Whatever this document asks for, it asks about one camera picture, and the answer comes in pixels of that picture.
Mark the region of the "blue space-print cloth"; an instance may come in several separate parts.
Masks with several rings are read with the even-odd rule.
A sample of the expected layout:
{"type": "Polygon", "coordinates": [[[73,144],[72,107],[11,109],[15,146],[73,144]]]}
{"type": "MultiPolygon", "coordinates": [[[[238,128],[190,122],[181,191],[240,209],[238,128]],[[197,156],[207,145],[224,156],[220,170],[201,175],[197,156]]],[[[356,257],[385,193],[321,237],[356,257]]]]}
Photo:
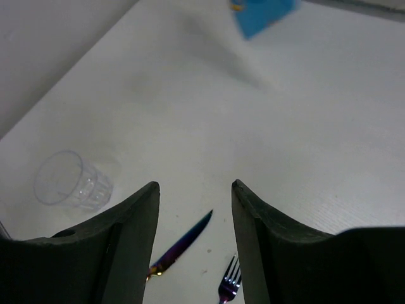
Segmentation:
{"type": "Polygon", "coordinates": [[[228,3],[243,37],[251,39],[295,11],[300,1],[234,0],[228,3]]]}

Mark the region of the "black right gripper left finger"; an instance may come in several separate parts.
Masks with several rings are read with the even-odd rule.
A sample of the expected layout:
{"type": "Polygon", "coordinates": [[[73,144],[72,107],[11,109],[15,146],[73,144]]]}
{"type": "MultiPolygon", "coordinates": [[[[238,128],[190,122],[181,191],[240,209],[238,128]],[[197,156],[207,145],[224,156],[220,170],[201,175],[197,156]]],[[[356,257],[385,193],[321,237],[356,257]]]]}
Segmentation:
{"type": "Polygon", "coordinates": [[[159,216],[150,182],[52,237],[1,240],[2,303],[141,303],[159,216]]]}

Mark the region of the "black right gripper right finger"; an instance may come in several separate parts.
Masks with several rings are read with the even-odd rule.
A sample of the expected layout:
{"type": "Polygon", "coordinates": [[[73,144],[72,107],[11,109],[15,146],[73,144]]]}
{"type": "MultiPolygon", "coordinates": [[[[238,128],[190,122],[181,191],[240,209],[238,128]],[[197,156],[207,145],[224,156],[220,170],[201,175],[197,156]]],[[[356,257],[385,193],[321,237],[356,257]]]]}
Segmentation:
{"type": "Polygon", "coordinates": [[[232,184],[246,303],[403,303],[404,228],[336,235],[306,226],[232,184]]]}

